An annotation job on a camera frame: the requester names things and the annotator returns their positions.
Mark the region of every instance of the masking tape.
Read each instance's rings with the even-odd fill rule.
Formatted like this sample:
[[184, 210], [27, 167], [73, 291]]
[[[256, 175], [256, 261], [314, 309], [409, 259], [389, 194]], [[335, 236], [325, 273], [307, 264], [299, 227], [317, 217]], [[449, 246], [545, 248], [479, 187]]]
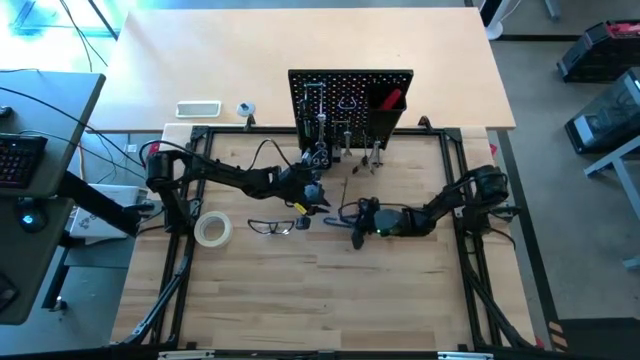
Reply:
[[[222, 221], [224, 223], [224, 231], [222, 235], [217, 239], [207, 239], [205, 230], [209, 225]], [[227, 245], [231, 240], [231, 233], [233, 225], [229, 217], [219, 211], [210, 211], [201, 215], [196, 221], [196, 225], [193, 227], [193, 235], [196, 237], [196, 241], [205, 247], [218, 248]]]

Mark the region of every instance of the floor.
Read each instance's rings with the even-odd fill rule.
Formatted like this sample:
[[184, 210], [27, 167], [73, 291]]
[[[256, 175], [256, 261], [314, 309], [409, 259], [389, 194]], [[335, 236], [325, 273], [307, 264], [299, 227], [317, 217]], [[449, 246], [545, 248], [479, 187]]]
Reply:
[[[543, 0], [523, 0], [505, 20], [506, 34], [580, 34], [593, 24], [616, 18], [640, 18], [637, 0], [561, 0], [562, 18], [551, 21]], [[463, 0], [103, 0], [96, 1], [115, 28], [122, 26], [132, 7], [157, 8], [267, 8], [267, 7], [370, 7], [464, 6]], [[7, 44], [0, 68], [37, 67], [44, 70], [89, 71], [84, 49], [69, 27], [57, 0], [38, 0], [34, 14], [23, 16], [27, 0], [0, 4], [0, 42]], [[109, 61], [114, 40], [106, 36], [99, 20], [84, 0], [67, 0], [89, 40]], [[517, 122], [510, 132], [521, 181], [560, 318], [640, 317], [640, 272], [628, 272], [621, 259], [640, 254], [640, 221], [615, 176], [587, 179], [582, 169], [593, 158], [576, 155], [562, 126], [604, 85], [564, 84], [555, 62], [571, 46], [565, 42], [493, 42], [492, 49]], [[42, 57], [38, 54], [48, 53]], [[93, 71], [105, 67], [92, 55]], [[119, 146], [140, 146], [158, 134], [109, 135]], [[498, 145], [494, 133], [492, 143]], [[95, 136], [85, 135], [83, 145], [108, 156]], [[113, 149], [114, 159], [120, 160]], [[70, 170], [77, 171], [77, 154]], [[111, 168], [85, 154], [85, 179], [98, 181]], [[140, 185], [122, 171], [105, 179], [113, 184]], [[517, 221], [512, 232], [518, 244], [520, 273], [525, 285], [534, 329], [548, 342], [528, 255]], [[69, 301], [65, 315], [34, 306], [27, 323], [0, 326], [0, 355], [99, 346], [108, 343], [126, 276], [123, 268], [73, 268], [62, 296]], [[43, 339], [34, 343], [32, 339]]]

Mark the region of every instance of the eyeglasses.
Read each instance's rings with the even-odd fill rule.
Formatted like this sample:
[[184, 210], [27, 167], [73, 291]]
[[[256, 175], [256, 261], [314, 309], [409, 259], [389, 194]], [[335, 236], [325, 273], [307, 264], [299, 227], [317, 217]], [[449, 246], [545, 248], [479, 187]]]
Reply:
[[260, 220], [247, 220], [247, 225], [260, 234], [281, 234], [287, 235], [291, 232], [295, 226], [295, 221], [260, 221]]

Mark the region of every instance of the wooden table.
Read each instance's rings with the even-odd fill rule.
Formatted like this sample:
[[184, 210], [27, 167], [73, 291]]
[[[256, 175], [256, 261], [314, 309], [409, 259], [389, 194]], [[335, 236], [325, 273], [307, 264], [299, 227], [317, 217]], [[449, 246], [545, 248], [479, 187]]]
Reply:
[[90, 124], [162, 131], [178, 101], [220, 100], [195, 122], [244, 122], [247, 101], [258, 124], [289, 126], [289, 69], [411, 69], [398, 126], [515, 127], [476, 8], [132, 11]]
[[[190, 132], [191, 126], [169, 124], [163, 139], [184, 144]], [[493, 162], [484, 129], [463, 129], [463, 136], [469, 168]], [[263, 137], [218, 135], [212, 158], [246, 168]], [[273, 138], [289, 159], [298, 158], [295, 136]], [[361, 157], [360, 151], [354, 153], [322, 179], [334, 212], [344, 177]], [[417, 206], [431, 200], [445, 184], [437, 138], [393, 136], [383, 162], [375, 175], [361, 171], [350, 176], [346, 202], [375, 195], [383, 202]], [[275, 149], [265, 146], [256, 167], [274, 164], [284, 165]], [[191, 188], [193, 196], [195, 183]], [[457, 344], [471, 344], [450, 216], [427, 237], [367, 236], [357, 251], [350, 231], [324, 225], [323, 215], [312, 218], [309, 231], [287, 236], [260, 235], [248, 228], [248, 218], [294, 219], [295, 210], [281, 200], [253, 200], [240, 190], [211, 182], [204, 200], [203, 212], [217, 210], [230, 217], [233, 236], [224, 249], [196, 245], [183, 345], [197, 341], [200, 348], [247, 350], [454, 350]], [[508, 232], [504, 224], [493, 226]], [[114, 341], [130, 334], [155, 302], [168, 238], [162, 230], [138, 238]], [[533, 342], [514, 249], [500, 235], [486, 235], [484, 241], [496, 302]], [[483, 333], [489, 339], [480, 309]], [[168, 330], [171, 314], [165, 319]]]

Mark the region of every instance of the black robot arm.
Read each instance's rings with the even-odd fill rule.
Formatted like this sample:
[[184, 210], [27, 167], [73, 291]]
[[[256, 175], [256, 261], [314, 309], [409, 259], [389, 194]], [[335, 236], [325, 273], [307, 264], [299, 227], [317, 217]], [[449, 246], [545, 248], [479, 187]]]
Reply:
[[[184, 175], [174, 179], [175, 161], [184, 164]], [[242, 190], [254, 199], [278, 197], [286, 203], [302, 206], [308, 215], [327, 212], [317, 205], [329, 206], [322, 185], [311, 166], [295, 163], [282, 171], [279, 166], [243, 170], [220, 160], [209, 160], [179, 150], [159, 151], [147, 160], [147, 186], [160, 195], [165, 207], [165, 230], [182, 232], [193, 225], [189, 202], [178, 190], [195, 180], [205, 179]]]
[[457, 208], [461, 208], [467, 231], [483, 233], [489, 230], [489, 210], [508, 196], [506, 175], [495, 166], [485, 165], [468, 171], [455, 183], [445, 186], [440, 194], [420, 208], [382, 209], [384, 204], [373, 197], [358, 200], [357, 215], [341, 216], [341, 219], [353, 226], [351, 240], [356, 249], [364, 244], [365, 234], [374, 232], [380, 236], [428, 235], [440, 218]]

